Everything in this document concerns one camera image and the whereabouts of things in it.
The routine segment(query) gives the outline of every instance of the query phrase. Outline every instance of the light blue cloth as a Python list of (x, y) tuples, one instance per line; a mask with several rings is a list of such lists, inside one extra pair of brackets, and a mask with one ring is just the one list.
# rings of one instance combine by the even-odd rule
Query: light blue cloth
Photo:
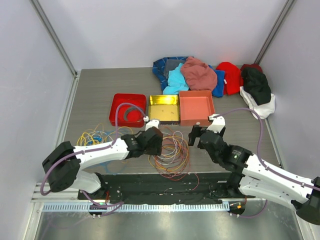
[(175, 70), (169, 71), (168, 86), (163, 90), (163, 95), (177, 95), (180, 91), (188, 91), (189, 87), (185, 77), (180, 69), (183, 63), (180, 63)]

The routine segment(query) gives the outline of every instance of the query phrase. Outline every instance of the orange tray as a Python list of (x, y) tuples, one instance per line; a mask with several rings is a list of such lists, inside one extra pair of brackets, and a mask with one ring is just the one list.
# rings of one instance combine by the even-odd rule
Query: orange tray
[(197, 123), (201, 126), (211, 124), (208, 116), (215, 113), (211, 91), (181, 91), (179, 98), (181, 126), (193, 126)]

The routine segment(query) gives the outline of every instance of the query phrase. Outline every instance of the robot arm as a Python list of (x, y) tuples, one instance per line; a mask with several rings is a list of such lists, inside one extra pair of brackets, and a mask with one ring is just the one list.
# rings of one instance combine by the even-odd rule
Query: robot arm
[(91, 198), (101, 198), (108, 191), (99, 173), (87, 173), (83, 169), (116, 160), (138, 158), (143, 154), (161, 155), (163, 134), (158, 129), (159, 121), (151, 120), (145, 131), (126, 134), (113, 142), (91, 146), (72, 146), (69, 141), (61, 143), (42, 163), (45, 173), (61, 158), (72, 155), (58, 164), (48, 176), (52, 192), (67, 188), (86, 191)]
[(261, 164), (256, 154), (240, 146), (228, 145), (223, 141), (225, 120), (216, 115), (209, 117), (212, 124), (208, 127), (193, 126), (189, 145), (193, 146), (195, 138), (199, 137), (198, 148), (205, 149), (214, 163), (232, 172), (227, 181), (229, 194), (270, 200), (296, 211), (307, 222), (320, 225), (320, 192), (307, 187), (318, 188), (320, 178), (312, 180), (298, 176), (264, 160)]

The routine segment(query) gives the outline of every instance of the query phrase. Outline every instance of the black cloth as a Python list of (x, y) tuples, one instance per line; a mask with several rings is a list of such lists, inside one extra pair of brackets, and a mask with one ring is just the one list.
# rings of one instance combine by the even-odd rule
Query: black cloth
[(168, 59), (165, 62), (165, 67), (163, 71), (163, 75), (165, 75), (166, 79), (169, 78), (169, 71), (175, 70), (176, 67), (179, 66), (179, 64), (184, 64), (186, 61), (179, 60), (179, 59)]
[(271, 89), (266, 75), (253, 67), (245, 67), (241, 76), (243, 78), (243, 90), (251, 94), (257, 105), (270, 102)]

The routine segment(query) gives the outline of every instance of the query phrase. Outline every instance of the red cloth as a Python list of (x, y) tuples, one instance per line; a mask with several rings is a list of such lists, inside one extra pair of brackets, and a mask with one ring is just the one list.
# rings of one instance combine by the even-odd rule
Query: red cloth
[(244, 85), (244, 81), (241, 77), (241, 71), (230, 62), (224, 61), (220, 63), (217, 70), (225, 71), (224, 79), (224, 94), (232, 95), (240, 92), (240, 87)]
[(240, 71), (242, 72), (242, 70), (243, 70), (244, 68), (246, 68), (246, 67), (254, 68), (254, 69), (259, 70), (260, 73), (262, 73), (262, 74), (264, 73), (264, 72), (262, 71), (262, 68), (261, 68), (258, 64), (256, 64), (256, 63), (253, 63), (253, 64), (243, 64), (242, 67), (240, 68)]
[(217, 86), (218, 77), (215, 71), (197, 58), (189, 56), (180, 71), (191, 90), (210, 90), (212, 92)]

